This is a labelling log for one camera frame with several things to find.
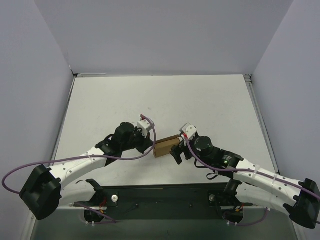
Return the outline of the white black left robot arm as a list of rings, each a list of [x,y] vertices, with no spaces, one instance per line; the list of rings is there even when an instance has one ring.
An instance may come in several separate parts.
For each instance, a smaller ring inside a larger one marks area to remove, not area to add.
[[[143,157],[148,155],[155,146],[155,141],[150,139],[150,132],[154,130],[154,122],[145,117],[137,125],[123,122],[113,134],[83,155],[70,158],[62,164],[35,167],[19,196],[35,218],[43,220],[58,208],[64,198],[62,190],[73,181],[122,160],[125,151],[137,150]]]

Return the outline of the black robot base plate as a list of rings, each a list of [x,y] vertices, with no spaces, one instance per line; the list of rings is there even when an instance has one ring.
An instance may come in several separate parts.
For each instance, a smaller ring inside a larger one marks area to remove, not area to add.
[[[220,220],[243,203],[225,193],[226,183],[98,186],[84,205],[117,220]]]

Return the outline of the brown paper box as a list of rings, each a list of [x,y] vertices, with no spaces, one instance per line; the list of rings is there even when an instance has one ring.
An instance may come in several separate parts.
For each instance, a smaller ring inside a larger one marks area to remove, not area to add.
[[[153,149],[153,156],[160,158],[170,154],[171,148],[180,143],[179,135],[173,135],[157,140]]]

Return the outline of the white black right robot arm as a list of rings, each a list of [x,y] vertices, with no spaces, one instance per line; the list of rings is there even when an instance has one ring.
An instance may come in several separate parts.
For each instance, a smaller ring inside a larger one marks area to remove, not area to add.
[[[216,175],[229,178],[225,193],[240,203],[282,212],[307,229],[319,224],[320,189],[309,178],[301,181],[272,173],[236,153],[213,146],[207,136],[184,138],[170,154],[178,164],[184,155],[186,160],[194,158]]]

